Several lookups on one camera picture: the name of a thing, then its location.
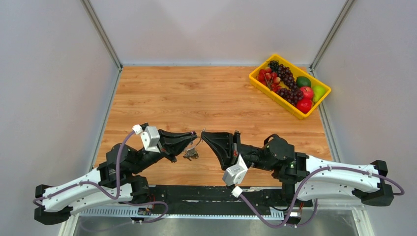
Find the metal keyring with keys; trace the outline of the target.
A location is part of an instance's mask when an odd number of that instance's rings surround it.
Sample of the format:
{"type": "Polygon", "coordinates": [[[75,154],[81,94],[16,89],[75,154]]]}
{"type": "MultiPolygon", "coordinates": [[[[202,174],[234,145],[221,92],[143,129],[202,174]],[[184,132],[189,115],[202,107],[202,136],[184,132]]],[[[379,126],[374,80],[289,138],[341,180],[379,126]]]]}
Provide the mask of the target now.
{"type": "Polygon", "coordinates": [[[186,147],[183,158],[189,161],[199,158],[199,154],[197,151],[197,146],[202,142],[202,138],[199,134],[196,134],[196,138],[193,141],[190,141],[188,146],[186,147]]]}

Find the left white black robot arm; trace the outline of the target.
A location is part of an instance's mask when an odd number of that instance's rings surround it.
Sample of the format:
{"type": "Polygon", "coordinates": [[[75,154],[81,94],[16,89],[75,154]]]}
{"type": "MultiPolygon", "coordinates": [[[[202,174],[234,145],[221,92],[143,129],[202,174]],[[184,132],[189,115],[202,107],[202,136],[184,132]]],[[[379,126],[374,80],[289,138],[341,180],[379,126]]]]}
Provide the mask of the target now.
{"type": "Polygon", "coordinates": [[[154,205],[148,181],[139,173],[161,159],[176,162],[197,137],[194,131],[172,133],[146,124],[135,125],[97,168],[62,185],[37,186],[35,221],[55,225],[86,209],[113,203],[154,205]]]}

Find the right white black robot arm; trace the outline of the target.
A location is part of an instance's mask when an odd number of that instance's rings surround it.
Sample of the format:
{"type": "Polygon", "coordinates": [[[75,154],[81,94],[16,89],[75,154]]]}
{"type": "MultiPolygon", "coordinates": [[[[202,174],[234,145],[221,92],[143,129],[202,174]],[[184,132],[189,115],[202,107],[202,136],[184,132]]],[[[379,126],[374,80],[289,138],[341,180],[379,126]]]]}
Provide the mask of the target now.
{"type": "Polygon", "coordinates": [[[364,205],[387,207],[394,199],[384,161],[367,165],[326,161],[295,151],[277,134],[268,136],[262,147],[243,144],[239,132],[204,131],[201,137],[217,156],[223,181],[236,197],[242,194],[239,184],[248,169],[255,168],[271,172],[281,182],[281,200],[290,206],[297,201],[358,198],[364,205]]]}

